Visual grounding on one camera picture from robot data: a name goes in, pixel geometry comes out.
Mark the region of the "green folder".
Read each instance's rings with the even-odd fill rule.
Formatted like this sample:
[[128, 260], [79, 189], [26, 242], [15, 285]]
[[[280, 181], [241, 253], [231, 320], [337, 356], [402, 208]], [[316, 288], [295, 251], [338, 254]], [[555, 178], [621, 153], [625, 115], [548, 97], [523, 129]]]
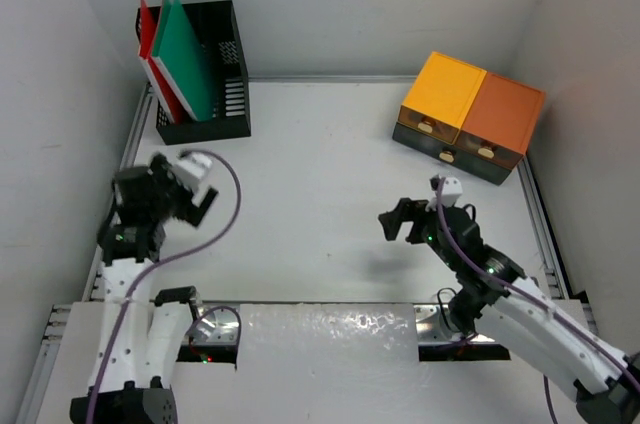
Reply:
[[180, 0], [162, 0], [150, 57], [192, 121], [214, 117], [210, 65]]

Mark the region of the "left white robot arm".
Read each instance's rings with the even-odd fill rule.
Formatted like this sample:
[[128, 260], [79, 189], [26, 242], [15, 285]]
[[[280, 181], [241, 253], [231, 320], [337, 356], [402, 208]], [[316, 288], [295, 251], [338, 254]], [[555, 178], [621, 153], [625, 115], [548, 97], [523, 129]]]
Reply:
[[104, 287], [100, 341], [86, 395], [72, 399], [74, 423], [174, 423], [173, 366], [196, 317], [192, 286], [152, 293], [164, 225], [198, 227], [217, 196], [207, 188], [193, 201], [213, 166], [186, 152], [175, 163], [156, 154], [146, 165], [117, 172], [110, 217], [98, 236]]

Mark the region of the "dark bottom drawer unit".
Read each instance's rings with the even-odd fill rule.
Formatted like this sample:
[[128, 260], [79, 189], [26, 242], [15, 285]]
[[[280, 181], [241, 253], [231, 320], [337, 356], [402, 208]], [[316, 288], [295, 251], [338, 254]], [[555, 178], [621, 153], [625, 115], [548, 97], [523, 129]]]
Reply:
[[494, 185], [501, 185], [513, 172], [497, 164], [475, 157], [454, 145], [422, 134], [401, 123], [394, 126], [392, 139], [444, 164], [453, 166]]

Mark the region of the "yellow drawer box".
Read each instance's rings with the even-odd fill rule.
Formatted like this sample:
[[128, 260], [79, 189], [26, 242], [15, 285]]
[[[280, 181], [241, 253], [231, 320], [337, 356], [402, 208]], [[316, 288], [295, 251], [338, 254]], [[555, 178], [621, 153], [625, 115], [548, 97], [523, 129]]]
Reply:
[[397, 122], [453, 144], [487, 71], [432, 52], [405, 96]]

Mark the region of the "orange drawer box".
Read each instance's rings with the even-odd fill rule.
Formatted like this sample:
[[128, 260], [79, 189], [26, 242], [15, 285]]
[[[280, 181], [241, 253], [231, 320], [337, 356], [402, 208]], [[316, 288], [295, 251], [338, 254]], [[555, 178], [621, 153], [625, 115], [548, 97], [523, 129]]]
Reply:
[[512, 170], [524, 157], [545, 102], [544, 91], [488, 73], [456, 139], [456, 146]]

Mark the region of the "black mesh file rack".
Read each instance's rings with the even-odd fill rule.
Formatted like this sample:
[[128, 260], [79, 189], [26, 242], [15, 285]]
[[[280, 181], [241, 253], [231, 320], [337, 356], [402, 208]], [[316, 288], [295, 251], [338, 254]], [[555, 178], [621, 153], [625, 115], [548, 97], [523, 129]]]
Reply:
[[[192, 121], [186, 113], [182, 123], [171, 124], [158, 100], [156, 130], [167, 145], [249, 137], [248, 71], [233, 2], [223, 0], [182, 5], [210, 65], [218, 95], [215, 113], [212, 119], [204, 122]], [[139, 8], [140, 3], [136, 15], [138, 42]], [[149, 8], [159, 22], [161, 4]]]

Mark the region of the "metal front rail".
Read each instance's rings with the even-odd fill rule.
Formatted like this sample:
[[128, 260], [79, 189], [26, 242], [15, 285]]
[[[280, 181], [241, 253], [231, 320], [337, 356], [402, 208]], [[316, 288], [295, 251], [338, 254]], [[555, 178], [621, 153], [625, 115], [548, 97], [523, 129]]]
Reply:
[[440, 307], [406, 304], [242, 304], [196, 331], [172, 384], [182, 423], [494, 423], [472, 403], [501, 369], [428, 361], [449, 337]]

